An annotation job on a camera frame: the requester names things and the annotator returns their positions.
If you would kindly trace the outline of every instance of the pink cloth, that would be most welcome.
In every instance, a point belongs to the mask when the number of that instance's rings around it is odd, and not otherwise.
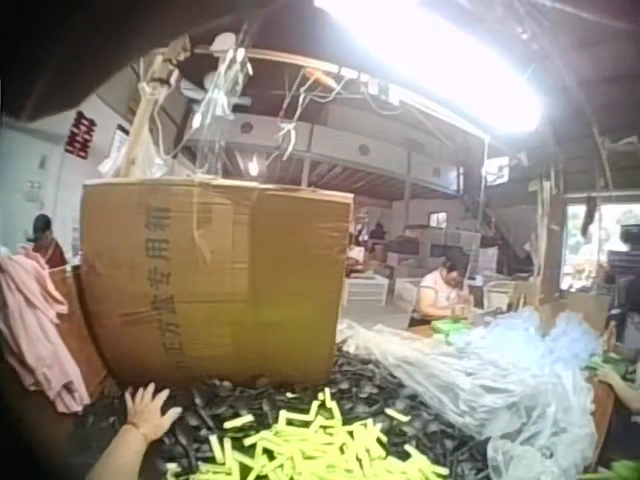
[[[0,313],[5,356],[25,387],[42,389],[59,412],[82,411],[89,394],[56,329],[67,302],[38,254],[0,255]]]

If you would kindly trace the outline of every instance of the pile of black plastic parts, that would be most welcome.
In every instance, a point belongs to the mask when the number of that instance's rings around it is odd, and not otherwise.
[[[162,441],[152,445],[143,465],[143,478],[162,478],[167,463],[177,465],[178,477],[195,473],[198,462],[212,458],[212,435],[241,443],[273,427],[283,410],[308,413],[325,388],[339,406],[343,424],[373,420],[386,437],[389,455],[405,461],[410,456],[405,446],[410,445],[434,464],[446,467],[448,478],[489,478],[487,441],[475,440],[435,413],[383,365],[347,353],[340,346],[325,386],[269,385],[266,379],[257,385],[234,387],[214,380],[190,391],[173,392],[166,408],[179,405],[184,414]],[[224,428],[225,422],[246,416],[252,421]],[[79,475],[86,473],[124,422],[121,396],[101,399],[79,418],[70,452]]]

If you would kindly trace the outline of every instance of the worker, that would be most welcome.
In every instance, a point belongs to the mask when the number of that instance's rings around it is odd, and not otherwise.
[[[428,325],[441,318],[464,318],[469,315],[471,297],[464,286],[467,265],[466,255],[450,252],[442,266],[422,279],[409,328]]]
[[[28,241],[33,243],[33,251],[43,258],[49,268],[64,267],[67,264],[64,251],[53,236],[49,215],[36,215],[33,220],[33,236]]]
[[[118,431],[87,480],[137,480],[147,447],[161,438],[180,416],[182,409],[174,407],[162,414],[162,405],[169,396],[163,390],[154,396],[155,385],[140,388],[135,396],[125,393],[127,423]]]
[[[603,367],[598,371],[598,380],[608,383],[616,396],[633,414],[640,414],[640,391],[634,390],[610,367]]]

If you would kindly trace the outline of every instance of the red sign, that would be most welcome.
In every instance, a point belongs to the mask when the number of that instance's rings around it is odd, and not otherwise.
[[[73,124],[71,124],[64,151],[86,160],[89,157],[89,150],[93,142],[96,125],[95,120],[87,117],[81,110],[78,110],[76,117],[73,119]]]

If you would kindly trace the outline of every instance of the woman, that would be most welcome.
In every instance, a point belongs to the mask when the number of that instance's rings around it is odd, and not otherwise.
[[[33,220],[33,237],[28,240],[34,244],[33,251],[42,257],[50,269],[64,267],[67,264],[64,251],[53,236],[51,218],[48,215],[36,215]]]
[[[441,318],[469,315],[471,297],[464,287],[467,265],[466,255],[452,252],[440,268],[422,279],[409,328],[428,325]]]

